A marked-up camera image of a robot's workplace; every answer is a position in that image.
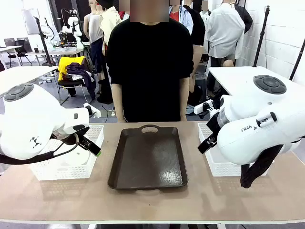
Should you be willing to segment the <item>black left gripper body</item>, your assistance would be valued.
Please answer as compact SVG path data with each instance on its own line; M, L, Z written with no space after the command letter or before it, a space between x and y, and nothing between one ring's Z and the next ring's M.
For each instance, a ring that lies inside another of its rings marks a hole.
M51 134L51 139L60 140L67 145L76 144L77 139L78 139L78 143L83 143L85 140L87 140L87 138L84 135L89 131L89 129L90 129L89 127L85 127L70 135L60 135L57 132L53 132Z

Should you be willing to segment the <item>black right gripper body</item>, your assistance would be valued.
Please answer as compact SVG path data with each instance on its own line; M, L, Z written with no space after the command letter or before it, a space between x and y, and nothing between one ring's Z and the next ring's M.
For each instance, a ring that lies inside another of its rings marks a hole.
M207 122L207 127L212 131L214 138L218 137L218 133L224 126L224 118L221 114L214 114Z

